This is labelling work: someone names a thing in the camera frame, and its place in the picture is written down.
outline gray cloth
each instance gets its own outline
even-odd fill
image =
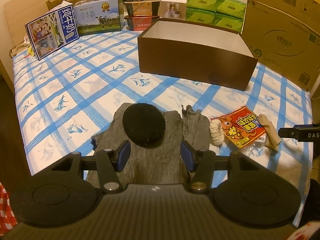
[[[130,158],[121,173],[117,173],[122,185],[134,184],[187,184],[189,174],[180,157],[180,143],[184,139],[195,149],[209,149],[209,120],[194,112],[191,106],[183,109],[183,119],[177,111],[162,112],[166,130],[161,145],[155,148],[143,148],[133,143],[124,132],[122,117],[132,104],[124,103],[114,114],[109,128],[92,137],[97,148],[95,152],[106,148],[116,149],[124,140],[131,143]],[[87,181],[99,188],[96,171],[89,171]]]

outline milk box with cow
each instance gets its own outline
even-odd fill
[[[93,0],[73,10],[79,36],[118,32],[124,26],[123,0]]]

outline ribbed black surface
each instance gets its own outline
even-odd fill
[[[204,195],[182,185],[129,185],[105,195],[83,220],[60,228],[33,228],[23,223],[4,240],[283,240],[295,228],[245,228],[220,215]]]

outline red and white checkered cloth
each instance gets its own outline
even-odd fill
[[[17,224],[10,208],[9,196],[0,182],[0,236],[12,229]]]

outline green tissue package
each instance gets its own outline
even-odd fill
[[[214,12],[217,0],[187,0],[187,7]]]
[[[214,25],[224,27],[230,30],[241,33],[243,19],[238,19],[229,15],[216,13],[214,18]]]
[[[243,19],[246,5],[246,3],[238,0],[217,0],[216,11]]]
[[[214,15],[214,12],[187,7],[186,20],[214,25]]]

